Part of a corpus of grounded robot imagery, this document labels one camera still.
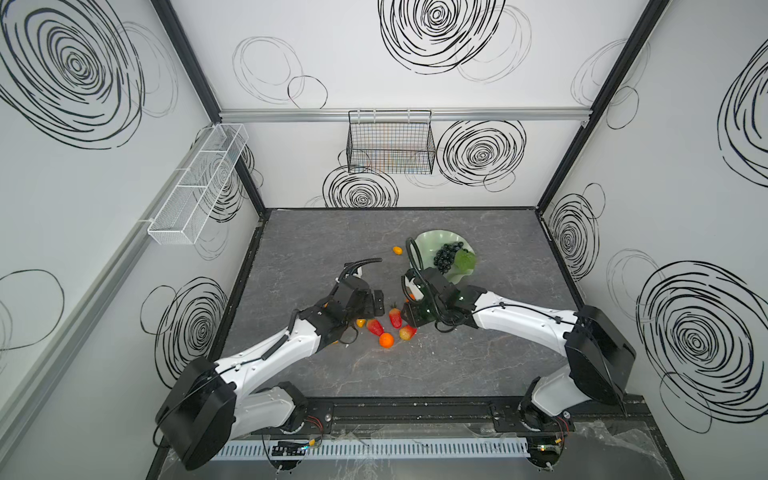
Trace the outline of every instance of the artificial strawberry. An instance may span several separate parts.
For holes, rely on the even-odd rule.
[[[392,326],[396,329],[402,326],[402,317],[397,306],[392,305],[392,309],[389,311],[389,321],[392,322]]]
[[[368,330],[370,330],[373,335],[379,336],[382,333],[384,333],[384,327],[382,326],[381,323],[379,323],[377,319],[368,320],[368,325],[366,326],[368,327]]]
[[[413,328],[410,325],[406,325],[400,329],[400,338],[405,340],[406,342],[413,338],[413,336],[416,334],[416,329]]]

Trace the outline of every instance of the light green bowl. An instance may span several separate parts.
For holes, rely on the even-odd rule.
[[[475,252],[472,249],[472,246],[469,245],[469,242],[464,237],[458,233],[449,232],[447,230],[430,230],[429,232],[424,232],[416,237],[416,246],[422,253],[424,268],[435,266],[435,255],[437,254],[437,251],[440,250],[440,248],[443,246],[443,244],[454,242],[464,242],[464,246],[462,248],[465,248],[472,253]],[[456,265],[452,265],[451,269],[445,273],[445,278],[448,279],[450,283],[456,284],[464,276],[472,275],[472,272],[474,271],[474,269],[461,271],[456,268]]]

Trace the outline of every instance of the white wire basket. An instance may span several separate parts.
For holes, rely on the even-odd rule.
[[[248,141],[242,124],[214,126],[147,233],[160,245],[197,242]]]

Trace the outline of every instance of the white wall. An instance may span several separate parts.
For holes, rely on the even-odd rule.
[[[0,472],[2,480],[147,474],[166,384],[208,352],[258,220],[247,197],[227,218],[208,220],[201,236],[210,240],[203,245],[149,245]]]
[[[452,9],[457,3],[466,7]],[[222,108],[296,108],[287,88],[300,75],[322,82],[330,108],[433,108],[577,105],[571,81],[584,60],[628,37],[645,4],[644,0],[229,0],[211,8],[205,0],[185,0],[174,2],[174,7]],[[410,12],[424,5],[437,16],[446,12],[440,6],[450,5],[454,20],[400,28],[391,15],[379,13],[379,5],[384,12],[392,8]],[[475,13],[477,22],[467,20]],[[385,31],[398,32],[397,38],[408,34],[425,55],[393,48],[402,63],[397,61],[397,54],[387,48],[396,43],[385,40],[382,25]],[[430,41],[426,33],[430,29],[439,38]],[[463,35],[466,32],[476,35]],[[247,39],[252,42],[242,43]],[[448,44],[453,46],[445,51]],[[618,53],[609,56],[615,59]],[[424,58],[426,54],[432,59]],[[604,60],[610,68],[612,61]],[[506,74],[493,75],[499,72]],[[295,82],[291,96],[298,106],[322,104],[325,91],[315,80],[306,79],[306,91],[299,90],[300,80]]]
[[[437,160],[424,175],[346,173],[345,123],[247,125],[261,196],[268,207],[285,208],[529,207],[578,128],[578,121],[435,122]],[[449,142],[452,136],[459,141]],[[480,151],[489,152],[486,160]]]
[[[36,13],[0,40],[0,414],[209,123],[149,1],[8,3],[4,28]],[[0,478],[143,478],[256,222],[233,176],[196,245],[150,244]]]
[[[686,478],[765,477],[766,20],[675,0],[545,215]]]
[[[645,4],[230,0],[211,8],[193,0],[174,7],[223,109],[479,108],[591,106]],[[422,6],[429,14],[406,25],[406,12]],[[355,189],[358,201],[342,205],[316,197],[339,166],[346,125],[254,124],[249,145],[268,207],[535,205],[578,123],[524,122],[520,159],[496,150],[495,139],[522,148],[508,133],[517,125],[479,123],[466,126],[475,132],[473,149],[454,158],[439,144],[451,125],[433,124],[439,161],[432,176],[381,168],[353,175],[344,180],[369,188]],[[486,148],[493,153],[480,158]],[[452,168],[441,169],[441,161]],[[451,182],[457,170],[474,180]],[[485,175],[491,180],[479,179]]]
[[[150,2],[89,3],[3,18],[55,10],[0,41],[0,411],[208,123]]]

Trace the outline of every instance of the grapes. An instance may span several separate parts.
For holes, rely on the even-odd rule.
[[[464,242],[444,243],[440,250],[435,254],[435,261],[432,262],[440,273],[447,273],[453,266],[456,253],[460,250],[466,251]]]

